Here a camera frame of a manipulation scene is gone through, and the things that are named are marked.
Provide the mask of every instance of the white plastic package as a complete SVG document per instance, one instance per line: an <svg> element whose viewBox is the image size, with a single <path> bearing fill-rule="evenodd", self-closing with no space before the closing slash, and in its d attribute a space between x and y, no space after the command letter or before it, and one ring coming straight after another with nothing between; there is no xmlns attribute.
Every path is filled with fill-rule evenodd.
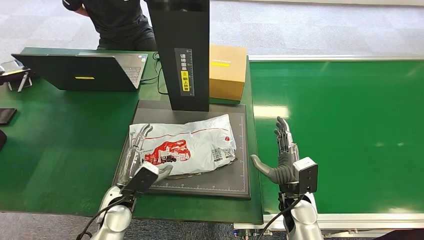
<svg viewBox="0 0 424 240"><path fill-rule="evenodd" d="M146 123L129 126L129 138ZM159 169L172 165L172 175L213 171L236 159L236 142L228 114L186 124L151 123L153 130L141 157Z"/></svg>

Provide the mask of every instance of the yellow sticker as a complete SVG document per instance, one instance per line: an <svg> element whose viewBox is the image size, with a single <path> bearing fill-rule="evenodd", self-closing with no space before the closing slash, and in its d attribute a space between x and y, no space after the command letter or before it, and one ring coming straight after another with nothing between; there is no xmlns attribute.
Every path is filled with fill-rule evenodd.
<svg viewBox="0 0 424 240"><path fill-rule="evenodd" d="M16 70L16 71L11 71L11 72L6 72L6 73L4 73L3 76L17 74L17 73L21 73L21 72L23 72L23 70Z"/></svg>
<svg viewBox="0 0 424 240"><path fill-rule="evenodd" d="M229 64L229 63L216 62L216 61L213 61L213 62L212 62L212 65L213 65L213 66L221 66L221 67L229 67L229 66L230 66L230 64Z"/></svg>
<svg viewBox="0 0 424 240"><path fill-rule="evenodd" d="M182 82L182 90L184 92L190 92L190 82L189 82L188 71L181 71L181 82Z"/></svg>
<svg viewBox="0 0 424 240"><path fill-rule="evenodd" d="M76 76L75 79L94 80L94 77L92 77L92 76Z"/></svg>

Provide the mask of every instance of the gray carpet floor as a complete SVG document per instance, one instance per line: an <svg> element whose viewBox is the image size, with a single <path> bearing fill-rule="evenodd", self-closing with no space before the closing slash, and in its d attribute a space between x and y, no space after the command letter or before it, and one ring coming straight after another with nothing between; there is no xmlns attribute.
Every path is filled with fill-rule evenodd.
<svg viewBox="0 0 424 240"><path fill-rule="evenodd" d="M144 2L142 7L148 15ZM424 55L422 7L218 0L210 7L211 43L245 46L249 54ZM60 0L0 0L0 63L24 47L95 49L98 37L89 18L67 11ZM0 239L72 240L88 220L0 213ZM162 220L133 220L125 235L128 240L231 236L230 224ZM263 239L284 237L277 233Z"/></svg>

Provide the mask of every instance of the robotic arm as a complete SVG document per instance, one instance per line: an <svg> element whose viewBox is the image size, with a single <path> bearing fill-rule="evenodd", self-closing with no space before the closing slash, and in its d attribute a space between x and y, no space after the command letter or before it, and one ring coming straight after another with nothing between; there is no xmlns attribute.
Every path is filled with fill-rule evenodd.
<svg viewBox="0 0 424 240"><path fill-rule="evenodd" d="M256 155L250 158L261 173L279 185L278 208L285 212L282 215L288 232L287 239L323 240L317 223L317 211L305 196L306 193L317 191L318 165L309 157L299 160L298 146L293 143L289 125L283 118L277 118L276 127L278 167L269 167Z"/></svg>
<svg viewBox="0 0 424 240"><path fill-rule="evenodd" d="M151 185L170 175L173 168L171 165L159 169L141 158L143 142L152 129L153 127L147 124L135 135L135 138L130 140L121 173L121 176L124 176L125 184L122 187L114 185L107 190L98 214L88 223L76 240L81 240L84 234L88 234L91 240L123 240L125 230L130 225L133 216L137 197L143 195ZM91 235L87 229L94 219L98 224L98 231Z"/></svg>

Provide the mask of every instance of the black t-shirt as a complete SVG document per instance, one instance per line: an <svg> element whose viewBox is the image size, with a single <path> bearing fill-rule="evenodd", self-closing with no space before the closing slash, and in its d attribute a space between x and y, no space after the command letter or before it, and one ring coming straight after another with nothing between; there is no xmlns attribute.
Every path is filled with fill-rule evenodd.
<svg viewBox="0 0 424 240"><path fill-rule="evenodd" d="M142 33L150 27L140 0L62 0L62 3L70 11L84 4L101 39L121 42L143 37Z"/></svg>

